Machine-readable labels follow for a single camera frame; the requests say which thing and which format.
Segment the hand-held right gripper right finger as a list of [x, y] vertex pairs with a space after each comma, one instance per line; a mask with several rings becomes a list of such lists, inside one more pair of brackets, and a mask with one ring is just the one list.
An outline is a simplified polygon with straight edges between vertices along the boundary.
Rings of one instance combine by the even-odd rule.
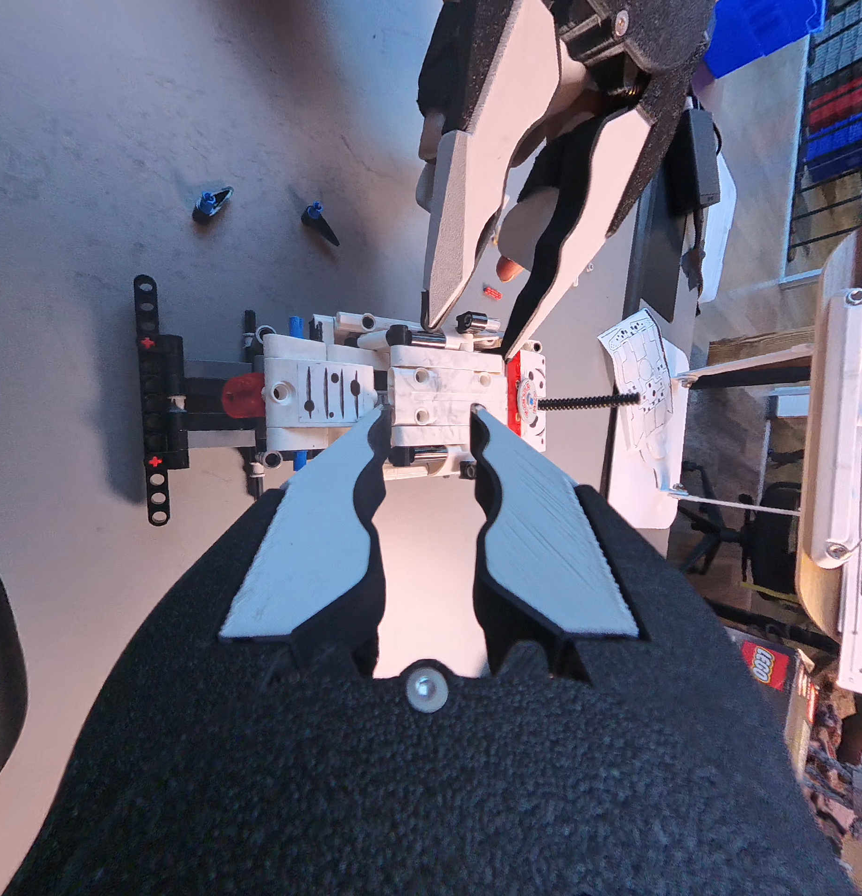
[[486, 517], [479, 571], [493, 590], [554, 634], [638, 638], [578, 483], [481, 406], [471, 451]]

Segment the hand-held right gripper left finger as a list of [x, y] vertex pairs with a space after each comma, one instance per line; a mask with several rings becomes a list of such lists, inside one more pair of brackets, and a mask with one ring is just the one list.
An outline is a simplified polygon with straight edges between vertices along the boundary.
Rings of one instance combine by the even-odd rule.
[[320, 612], [383, 572], [372, 520], [390, 447], [390, 409], [380, 406], [288, 480], [220, 638], [303, 636]]

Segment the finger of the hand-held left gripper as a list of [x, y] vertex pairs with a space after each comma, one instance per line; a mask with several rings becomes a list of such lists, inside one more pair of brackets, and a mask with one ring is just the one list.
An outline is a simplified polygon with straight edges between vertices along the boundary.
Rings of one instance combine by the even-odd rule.
[[515, 356], [607, 240], [649, 131], [632, 108], [567, 134], [558, 197], [504, 332], [504, 357]]
[[540, 1], [468, 2], [459, 83], [430, 201], [421, 321], [438, 330], [477, 267], [508, 172], [560, 81], [556, 27]]

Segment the black lego tooth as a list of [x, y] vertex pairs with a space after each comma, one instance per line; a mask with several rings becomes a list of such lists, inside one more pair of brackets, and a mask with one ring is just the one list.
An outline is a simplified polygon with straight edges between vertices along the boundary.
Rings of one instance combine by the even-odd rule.
[[210, 222], [213, 220], [213, 218], [216, 218], [219, 215], [219, 213], [221, 211], [223, 211], [223, 208], [227, 205], [228, 200], [234, 194], [234, 188], [231, 185], [227, 185], [227, 186], [225, 186], [217, 191], [214, 191], [212, 193], [216, 196], [217, 206], [215, 208], [215, 213], [210, 218], [201, 216], [198, 213], [198, 211], [196, 210], [197, 202], [199, 201], [201, 196], [199, 196], [199, 198], [197, 199], [196, 203], [193, 206], [193, 209], [191, 211], [191, 218], [195, 223], [197, 223], [199, 225], [210, 224]]
[[336, 234], [335, 234], [334, 230], [332, 229], [332, 227], [330, 226], [330, 224], [328, 223], [328, 221], [324, 218], [324, 214], [322, 213], [322, 218], [313, 219], [313, 218], [310, 218], [307, 216], [307, 214], [305, 213], [305, 210], [306, 210], [306, 208], [304, 209], [302, 216], [301, 216], [302, 224], [305, 227], [317, 232], [322, 238], [327, 240], [331, 245], [334, 245], [335, 247], [339, 247], [340, 246], [339, 239], [336, 236]]

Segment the white lego truck model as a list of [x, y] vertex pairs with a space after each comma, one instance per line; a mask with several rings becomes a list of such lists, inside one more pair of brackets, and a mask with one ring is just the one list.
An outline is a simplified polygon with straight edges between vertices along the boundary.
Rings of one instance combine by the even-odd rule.
[[294, 470], [329, 448], [374, 407], [391, 409], [387, 479], [474, 476], [470, 412], [482, 405], [537, 451], [546, 449], [547, 412], [630, 406], [640, 387], [614, 395], [547, 397], [546, 360], [526, 342], [510, 360], [500, 323], [466, 312], [445, 332], [371, 314], [289, 319], [289, 333], [244, 316], [244, 360], [195, 361], [182, 337], [163, 332], [156, 281], [133, 280], [147, 518], [171, 516], [169, 474], [188, 469], [190, 451], [230, 447], [241, 454], [248, 493], [265, 475]]

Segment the lego set box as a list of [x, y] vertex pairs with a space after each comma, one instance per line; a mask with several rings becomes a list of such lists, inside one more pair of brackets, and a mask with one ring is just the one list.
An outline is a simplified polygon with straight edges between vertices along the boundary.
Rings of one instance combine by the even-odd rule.
[[862, 842], [862, 756], [839, 757], [842, 718], [832, 685], [819, 688], [814, 663], [800, 650], [728, 628], [761, 694], [778, 716], [795, 777], [837, 857]]

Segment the blue plastic bin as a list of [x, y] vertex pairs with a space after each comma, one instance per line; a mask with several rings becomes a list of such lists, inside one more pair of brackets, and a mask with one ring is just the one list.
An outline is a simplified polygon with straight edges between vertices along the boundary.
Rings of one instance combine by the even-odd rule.
[[718, 1], [704, 61], [715, 79], [820, 31], [825, 1]]

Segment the white sticker sheet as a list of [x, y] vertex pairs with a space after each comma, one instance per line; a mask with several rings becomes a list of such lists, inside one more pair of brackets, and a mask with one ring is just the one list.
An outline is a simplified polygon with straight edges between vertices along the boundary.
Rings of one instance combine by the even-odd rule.
[[671, 375], [658, 325], [646, 309], [598, 336], [610, 357], [620, 394], [638, 402], [619, 411], [626, 446], [661, 461], [667, 455], [667, 425], [673, 416]]

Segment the white booklet stand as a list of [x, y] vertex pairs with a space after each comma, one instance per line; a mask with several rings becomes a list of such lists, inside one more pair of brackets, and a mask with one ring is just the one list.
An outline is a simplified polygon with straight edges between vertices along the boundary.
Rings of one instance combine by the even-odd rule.
[[607, 498], [631, 526], [665, 530], [680, 501], [688, 394], [716, 385], [718, 375], [760, 372], [764, 365], [810, 360], [804, 494], [798, 522], [796, 587], [808, 615], [841, 645], [842, 567], [862, 541], [862, 229], [833, 253], [822, 277], [811, 343], [761, 357], [690, 369], [686, 355], [664, 342], [673, 398], [667, 455], [652, 462], [626, 446], [617, 413]]

